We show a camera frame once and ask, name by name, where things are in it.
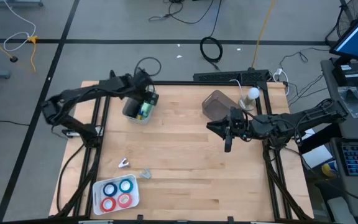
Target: paper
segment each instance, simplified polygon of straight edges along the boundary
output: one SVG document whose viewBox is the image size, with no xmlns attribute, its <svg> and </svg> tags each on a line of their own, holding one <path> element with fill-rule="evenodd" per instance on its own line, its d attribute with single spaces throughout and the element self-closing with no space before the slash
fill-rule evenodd
<svg viewBox="0 0 358 224">
<path fill-rule="evenodd" d="M 314 131 L 312 129 L 309 129 L 306 131 L 306 134 L 302 137 L 302 139 L 306 139 L 312 135 L 314 135 Z M 324 145 L 322 145 L 313 149 L 310 152 L 303 154 L 303 158 L 311 168 L 314 168 L 326 162 L 327 160 L 332 159 L 333 155 L 331 155 L 328 149 Z"/>
</svg>

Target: white cable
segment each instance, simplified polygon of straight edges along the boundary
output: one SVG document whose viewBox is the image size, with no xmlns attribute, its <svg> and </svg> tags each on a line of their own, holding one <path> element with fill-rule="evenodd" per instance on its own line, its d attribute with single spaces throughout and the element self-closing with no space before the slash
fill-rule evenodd
<svg viewBox="0 0 358 224">
<path fill-rule="evenodd" d="M 12 36 L 8 37 L 8 38 L 4 41 L 4 49 L 5 49 L 7 52 L 12 52 L 12 51 L 15 51 L 15 50 L 21 48 L 21 47 L 27 42 L 27 39 L 28 39 L 29 37 L 34 36 L 35 30 L 36 30 L 37 26 L 36 26 L 34 23 L 32 23 L 32 22 L 28 21 L 27 19 L 24 19 L 23 17 L 21 17 L 21 16 L 19 16 L 18 14 L 16 14 L 16 12 L 14 12 L 14 11 L 11 9 L 11 7 L 8 5 L 8 3 L 6 2 L 6 0 L 3 0 L 3 1 L 4 1 L 4 3 L 6 4 L 7 8 L 8 8 L 15 16 L 17 16 L 18 18 L 22 19 L 23 21 L 26 21 L 26 22 L 28 22 L 29 24 L 31 24 L 31 25 L 34 26 L 34 31 L 32 32 L 31 35 L 30 35 L 28 32 L 18 32 L 18 33 L 13 34 Z M 19 34 L 25 34 L 25 35 L 27 35 L 26 40 L 25 40 L 22 44 L 20 44 L 20 46 L 16 47 L 15 49 L 12 49 L 12 50 L 7 49 L 7 48 L 6 48 L 6 42 L 8 42 L 10 39 L 12 39 L 13 37 L 15 37 L 15 36 L 17 36 L 17 35 L 19 35 Z"/>
<path fill-rule="evenodd" d="M 233 81 L 236 81 L 238 84 L 239 84 L 239 87 L 240 87 L 240 93 L 241 93 L 241 96 L 242 96 L 242 88 L 241 88 L 241 84 L 238 80 L 230 80 L 230 82 L 233 82 Z"/>
<path fill-rule="evenodd" d="M 288 76 L 287 76 L 287 74 L 284 72 L 284 70 L 282 70 L 281 68 L 278 68 L 278 69 L 276 70 L 276 72 L 273 74 L 273 81 L 274 81 L 274 82 L 277 82 L 275 76 L 278 75 L 278 78 L 280 78 L 280 75 L 281 75 L 281 74 L 284 74 L 284 76 L 285 76 L 285 81 L 288 83 Z M 287 86 L 287 91 L 285 92 L 285 95 L 288 96 L 289 92 L 290 92 L 290 88 Z"/>
</svg>

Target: small clip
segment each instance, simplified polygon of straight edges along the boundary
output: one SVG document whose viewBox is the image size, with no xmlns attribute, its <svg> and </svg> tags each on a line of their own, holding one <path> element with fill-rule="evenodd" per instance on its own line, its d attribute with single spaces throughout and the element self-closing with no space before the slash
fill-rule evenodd
<svg viewBox="0 0 358 224">
<path fill-rule="evenodd" d="M 122 161 L 119 163 L 118 168 L 129 167 L 129 162 L 127 158 L 123 158 Z"/>
<path fill-rule="evenodd" d="M 150 171 L 149 171 L 148 168 L 145 168 L 144 171 L 145 171 L 145 173 L 140 172 L 139 175 L 140 175 L 141 177 L 144 177 L 144 178 L 146 178 L 146 179 L 152 178 L 152 174 L 150 173 Z"/>
</svg>

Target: white bulb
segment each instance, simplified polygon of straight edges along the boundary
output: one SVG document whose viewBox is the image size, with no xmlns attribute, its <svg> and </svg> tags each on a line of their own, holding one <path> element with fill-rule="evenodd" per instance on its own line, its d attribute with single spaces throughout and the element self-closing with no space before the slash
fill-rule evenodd
<svg viewBox="0 0 358 224">
<path fill-rule="evenodd" d="M 259 97 L 259 90 L 258 88 L 252 87 L 248 91 L 248 99 L 254 100 Z"/>
</svg>

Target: red tape roll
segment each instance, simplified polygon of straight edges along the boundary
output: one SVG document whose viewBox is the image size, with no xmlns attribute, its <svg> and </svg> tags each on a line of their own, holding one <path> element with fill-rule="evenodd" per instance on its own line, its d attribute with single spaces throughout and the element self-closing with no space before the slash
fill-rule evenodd
<svg viewBox="0 0 358 224">
<path fill-rule="evenodd" d="M 118 197 L 118 205 L 121 208 L 127 208 L 132 203 L 132 197 L 129 193 L 124 193 Z"/>
<path fill-rule="evenodd" d="M 108 201 L 111 202 L 111 208 L 105 207 L 105 203 Z M 103 199 L 102 203 L 100 203 L 100 209 L 104 212 L 111 212 L 115 209 L 115 207 L 116 207 L 116 201 L 112 197 L 106 197 L 105 199 Z"/>
</svg>

